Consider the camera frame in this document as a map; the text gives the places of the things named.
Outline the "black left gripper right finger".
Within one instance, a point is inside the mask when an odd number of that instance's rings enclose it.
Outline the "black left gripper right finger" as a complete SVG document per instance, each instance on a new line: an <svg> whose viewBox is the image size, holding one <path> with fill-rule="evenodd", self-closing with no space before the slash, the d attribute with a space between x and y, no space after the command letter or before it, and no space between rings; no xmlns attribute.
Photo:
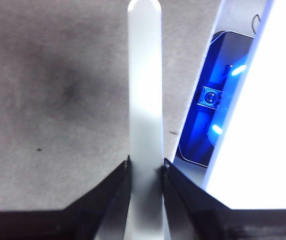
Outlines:
<svg viewBox="0 0 286 240"><path fill-rule="evenodd" d="M230 209L168 159L163 196L173 240L286 240L286 209Z"/></svg>

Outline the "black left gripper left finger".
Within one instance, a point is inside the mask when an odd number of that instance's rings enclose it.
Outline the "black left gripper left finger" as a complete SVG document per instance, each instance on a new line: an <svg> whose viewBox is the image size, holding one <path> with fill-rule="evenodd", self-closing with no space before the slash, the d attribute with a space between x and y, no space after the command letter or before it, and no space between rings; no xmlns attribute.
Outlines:
<svg viewBox="0 0 286 240"><path fill-rule="evenodd" d="M0 240L122 240L131 194L130 159L63 209L0 211Z"/></svg>

